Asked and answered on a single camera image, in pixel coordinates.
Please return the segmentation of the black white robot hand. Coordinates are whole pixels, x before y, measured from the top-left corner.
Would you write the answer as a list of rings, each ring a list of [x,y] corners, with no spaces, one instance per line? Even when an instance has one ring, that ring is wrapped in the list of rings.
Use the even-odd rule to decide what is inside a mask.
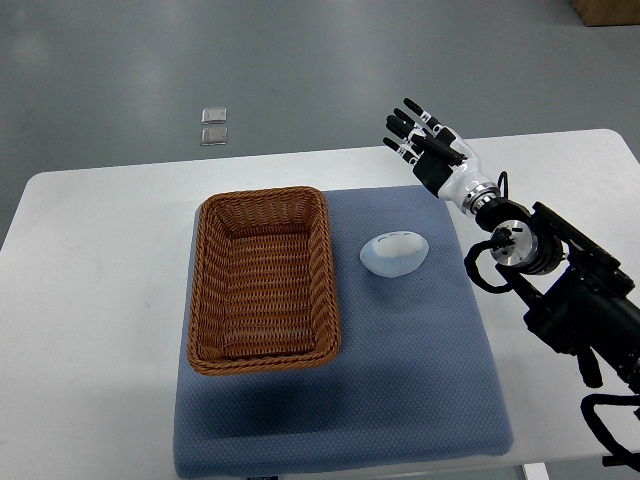
[[[501,195],[498,184],[482,172],[479,156],[454,129],[410,98],[403,104],[386,118],[392,136],[383,143],[432,195],[467,216]]]

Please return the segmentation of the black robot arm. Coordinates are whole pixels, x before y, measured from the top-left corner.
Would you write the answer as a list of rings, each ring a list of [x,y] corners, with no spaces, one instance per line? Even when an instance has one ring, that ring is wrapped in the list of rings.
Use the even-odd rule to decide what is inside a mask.
[[[530,332],[576,358],[591,394],[580,404],[603,463],[639,468],[639,455],[619,443],[596,409],[639,406],[639,309],[634,281],[617,259],[549,207],[511,201],[505,173],[463,197],[465,211],[489,233],[464,259],[470,280],[492,294],[514,292]]]

